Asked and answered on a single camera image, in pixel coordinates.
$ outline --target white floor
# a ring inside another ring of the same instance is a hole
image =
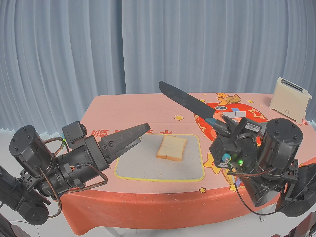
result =
[[[19,177],[22,170],[21,166],[11,156],[9,152],[9,143],[14,132],[3,132],[0,130],[0,164],[11,175]],[[54,151],[59,147],[58,142],[52,142],[49,148]],[[52,202],[49,206],[50,214],[57,211],[57,203]],[[125,229],[115,228],[122,237],[218,237],[218,236],[234,236],[234,237],[271,237],[274,234],[287,235],[291,229],[299,224],[311,211],[316,211],[316,205],[304,215],[297,218],[288,218],[282,213],[276,213],[269,216],[265,221],[261,222],[259,216],[248,214],[232,220],[221,223],[203,225],[198,227],[188,227],[173,230],[144,230],[144,229]],[[4,205],[0,209],[0,213],[8,220],[21,220],[23,218],[15,211]],[[32,237],[37,237],[37,229],[34,226],[25,223],[13,223],[20,226]],[[76,236],[69,227],[65,217],[60,216],[49,219],[45,224],[38,226],[40,237],[74,237]],[[97,227],[83,235],[84,237],[106,236],[104,231]]]

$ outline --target bread slice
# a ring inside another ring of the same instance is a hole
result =
[[[164,135],[156,155],[157,158],[182,161],[186,139]]]

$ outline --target logo sticker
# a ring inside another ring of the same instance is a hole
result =
[[[227,110],[228,108],[226,106],[216,106],[214,107],[215,110]]]

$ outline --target toaster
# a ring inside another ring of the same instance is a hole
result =
[[[279,77],[269,108],[301,124],[312,96],[306,89]]]

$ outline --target black knife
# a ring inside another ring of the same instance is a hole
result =
[[[184,108],[187,108],[189,111],[195,113],[197,116],[203,119],[212,118],[214,115],[215,110],[212,107],[204,104],[199,99],[192,97],[188,93],[185,93],[184,91],[170,84],[160,81],[159,89],[168,98],[172,99],[176,103],[182,105]]]
[[[212,107],[166,82],[160,81],[159,89],[171,100],[203,118],[206,123],[211,125],[219,134],[225,137],[231,136],[231,130],[227,127],[227,125],[224,122],[213,118],[215,110]]]

